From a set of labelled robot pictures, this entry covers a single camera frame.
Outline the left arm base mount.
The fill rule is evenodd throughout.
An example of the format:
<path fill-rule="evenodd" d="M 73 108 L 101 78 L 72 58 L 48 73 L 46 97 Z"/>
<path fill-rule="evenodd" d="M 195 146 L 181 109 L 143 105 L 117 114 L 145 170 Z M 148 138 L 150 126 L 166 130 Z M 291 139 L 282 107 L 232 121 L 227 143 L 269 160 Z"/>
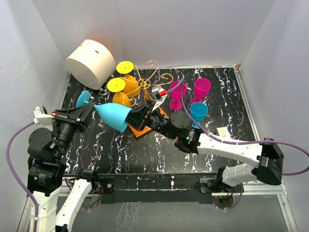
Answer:
<path fill-rule="evenodd" d="M 110 178 L 99 177 L 97 171 L 89 169 L 81 169 L 76 177 L 65 178 L 64 181 L 70 190 L 73 189 L 75 182 L 79 179 L 85 179 L 91 183 L 89 194 L 113 194 L 115 191 L 115 181 Z"/>

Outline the yellow wine glass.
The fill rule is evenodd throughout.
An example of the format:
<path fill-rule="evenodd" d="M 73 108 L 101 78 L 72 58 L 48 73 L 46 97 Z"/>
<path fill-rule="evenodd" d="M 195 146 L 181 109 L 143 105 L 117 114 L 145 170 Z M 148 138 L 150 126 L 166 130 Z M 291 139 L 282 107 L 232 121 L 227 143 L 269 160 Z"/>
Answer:
<path fill-rule="evenodd" d="M 131 104 L 129 97 L 123 92 L 125 86 L 126 86 L 125 81 L 120 77 L 112 78 L 107 83 L 108 91 L 114 93 L 112 103 L 117 103 L 130 107 Z"/>
<path fill-rule="evenodd" d="M 133 69 L 134 64 L 130 61 L 122 61 L 116 67 L 116 70 L 120 74 L 124 74 L 124 77 L 122 78 L 125 81 L 123 92 L 130 98 L 134 98 L 140 93 L 137 80 L 129 74 L 131 71 L 133 71 Z"/>

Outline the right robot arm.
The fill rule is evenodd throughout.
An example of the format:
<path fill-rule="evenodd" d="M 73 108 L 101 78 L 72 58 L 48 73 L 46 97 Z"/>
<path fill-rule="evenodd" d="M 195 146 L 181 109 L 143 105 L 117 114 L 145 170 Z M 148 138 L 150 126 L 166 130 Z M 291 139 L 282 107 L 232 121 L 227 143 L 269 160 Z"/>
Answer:
<path fill-rule="evenodd" d="M 126 123 L 138 131 L 146 126 L 153 129 L 174 140 L 175 147 L 184 153 L 213 154 L 241 161 L 240 165 L 219 168 L 214 179 L 199 182 L 200 188 L 206 192 L 227 192 L 237 185 L 256 180 L 272 186 L 279 186 L 282 182 L 284 155 L 273 140 L 247 144 L 208 136 L 194 127 L 186 112 L 176 111 L 166 117 L 154 109 L 150 101 L 130 111 Z"/>

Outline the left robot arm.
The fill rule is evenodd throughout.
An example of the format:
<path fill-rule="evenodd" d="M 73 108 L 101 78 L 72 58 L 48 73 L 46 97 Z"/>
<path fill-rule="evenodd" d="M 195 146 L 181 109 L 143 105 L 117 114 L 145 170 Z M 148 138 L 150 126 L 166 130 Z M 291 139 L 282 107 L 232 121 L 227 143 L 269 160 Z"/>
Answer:
<path fill-rule="evenodd" d="M 40 105 L 34 110 L 36 129 L 28 139 L 27 188 L 34 197 L 30 227 L 36 232 L 70 232 L 86 196 L 99 189 L 98 173 L 81 169 L 60 210 L 57 200 L 67 168 L 64 156 L 76 133 L 84 132 L 94 105 L 55 110 L 50 115 Z"/>

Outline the blue wine glass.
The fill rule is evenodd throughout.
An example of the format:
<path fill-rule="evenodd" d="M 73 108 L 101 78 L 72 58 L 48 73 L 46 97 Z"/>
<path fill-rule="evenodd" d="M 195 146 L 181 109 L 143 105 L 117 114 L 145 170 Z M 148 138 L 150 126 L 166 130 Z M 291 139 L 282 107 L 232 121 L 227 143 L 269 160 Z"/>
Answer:
<path fill-rule="evenodd" d="M 126 117 L 133 111 L 132 108 L 117 103 L 94 104 L 93 108 L 105 124 L 119 132 L 124 132 L 127 128 Z"/>
<path fill-rule="evenodd" d="M 208 107 L 205 103 L 203 102 L 195 102 L 191 104 L 190 106 L 190 116 L 192 119 L 197 122 L 197 124 L 193 123 L 192 126 L 193 128 L 198 129 L 198 125 L 200 125 L 200 122 L 204 120 L 208 113 Z"/>

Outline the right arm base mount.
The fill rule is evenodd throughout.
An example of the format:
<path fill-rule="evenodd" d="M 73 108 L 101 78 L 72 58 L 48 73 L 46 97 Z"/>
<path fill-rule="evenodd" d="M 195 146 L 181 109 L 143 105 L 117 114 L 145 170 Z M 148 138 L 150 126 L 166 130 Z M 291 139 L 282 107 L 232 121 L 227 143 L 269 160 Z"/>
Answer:
<path fill-rule="evenodd" d="M 240 185 L 230 187 L 215 178 L 206 177 L 200 178 L 195 183 L 195 187 L 202 193 L 224 193 L 226 197 L 232 196 L 237 190 L 241 190 Z"/>

